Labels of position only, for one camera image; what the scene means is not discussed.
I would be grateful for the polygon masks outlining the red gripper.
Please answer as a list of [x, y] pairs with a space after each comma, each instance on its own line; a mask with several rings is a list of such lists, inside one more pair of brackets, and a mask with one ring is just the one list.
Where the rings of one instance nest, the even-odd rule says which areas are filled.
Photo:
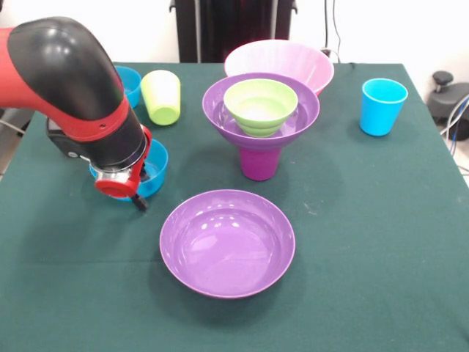
[[94, 166], [94, 172], [98, 191], [113, 198], [130, 198], [138, 210], [146, 211], [147, 201], [139, 195], [138, 189], [141, 182], [150, 179], [145, 162], [151, 147], [152, 134], [145, 126], [141, 126], [141, 129], [144, 134], [144, 151], [134, 164], [119, 171], [103, 171]]

